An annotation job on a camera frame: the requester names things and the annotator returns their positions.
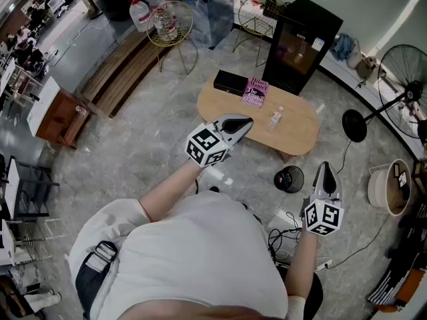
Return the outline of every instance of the black strap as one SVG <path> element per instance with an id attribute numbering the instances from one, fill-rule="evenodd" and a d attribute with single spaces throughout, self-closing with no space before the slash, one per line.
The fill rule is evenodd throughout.
<path id="1" fill-rule="evenodd" d="M 116 246 L 109 241 L 100 242 L 85 258 L 75 278 L 75 288 L 85 319 L 89 319 L 93 301 L 107 276 L 111 262 L 117 256 Z"/>

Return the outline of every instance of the power strip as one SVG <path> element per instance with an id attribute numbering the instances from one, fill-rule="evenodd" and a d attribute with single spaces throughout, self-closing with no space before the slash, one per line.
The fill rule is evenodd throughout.
<path id="1" fill-rule="evenodd" d="M 318 273 L 319 271 L 322 271 L 323 269 L 326 269 L 326 266 L 332 265 L 332 260 L 326 261 L 325 263 L 319 265 L 316 270 L 314 270 L 315 273 Z"/>

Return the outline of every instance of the wooden cabinet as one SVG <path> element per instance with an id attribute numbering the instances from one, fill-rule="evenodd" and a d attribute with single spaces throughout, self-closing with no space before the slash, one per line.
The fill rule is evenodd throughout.
<path id="1" fill-rule="evenodd" d="M 50 77 L 27 121 L 34 136 L 75 149 L 75 138 L 90 110 Z"/>

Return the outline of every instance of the electric fan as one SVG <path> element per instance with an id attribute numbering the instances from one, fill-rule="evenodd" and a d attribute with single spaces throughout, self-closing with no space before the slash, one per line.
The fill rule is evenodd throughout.
<path id="1" fill-rule="evenodd" d="M 366 122 L 385 111 L 403 134 L 427 142 L 427 55 L 411 45 L 397 45 L 386 52 L 378 70 L 382 107 L 363 117 L 347 110 L 342 126 L 353 142 L 366 137 Z"/>

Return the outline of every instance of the trash can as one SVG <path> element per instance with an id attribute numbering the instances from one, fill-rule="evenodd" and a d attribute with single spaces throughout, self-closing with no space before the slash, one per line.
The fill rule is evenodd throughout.
<path id="1" fill-rule="evenodd" d="M 297 193 L 304 184 L 304 174 L 296 166 L 287 166 L 274 176 L 274 185 L 286 193 Z"/>
<path id="2" fill-rule="evenodd" d="M 193 12 L 190 36 L 199 47 L 215 47 L 232 30 L 233 0 L 181 0 Z"/>

